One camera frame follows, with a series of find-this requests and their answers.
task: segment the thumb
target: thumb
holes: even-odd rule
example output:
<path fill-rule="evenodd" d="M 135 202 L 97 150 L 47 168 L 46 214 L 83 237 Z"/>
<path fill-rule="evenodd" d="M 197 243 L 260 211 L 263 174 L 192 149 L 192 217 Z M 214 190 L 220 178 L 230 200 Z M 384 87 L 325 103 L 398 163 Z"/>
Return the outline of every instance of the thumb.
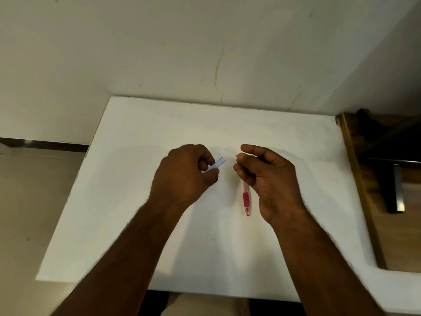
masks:
<path fill-rule="evenodd" d="M 264 170 L 267 165 L 257 157 L 245 153 L 240 153 L 237 155 L 237 163 L 245 166 L 252 174 L 259 174 L 259 172 Z"/>
<path fill-rule="evenodd" d="M 219 169 L 212 169 L 206 173 L 202 173 L 202 175 L 208 187 L 212 186 L 218 181 Z"/>

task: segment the white table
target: white table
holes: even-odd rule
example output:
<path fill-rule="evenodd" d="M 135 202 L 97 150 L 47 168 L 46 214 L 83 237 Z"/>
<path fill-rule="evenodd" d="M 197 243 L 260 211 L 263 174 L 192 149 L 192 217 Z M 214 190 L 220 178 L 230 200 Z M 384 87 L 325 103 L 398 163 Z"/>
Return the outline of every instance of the white table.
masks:
<path fill-rule="evenodd" d="M 274 149 L 297 169 L 303 198 L 388 311 L 421 313 L 421 274 L 376 267 L 339 126 L 333 116 L 111 97 L 45 254 L 38 280 L 78 282 L 146 200 L 172 148 L 206 145 L 217 184 L 184 213 L 150 288 L 298 301 L 254 192 L 243 212 L 232 169 L 241 143 Z"/>

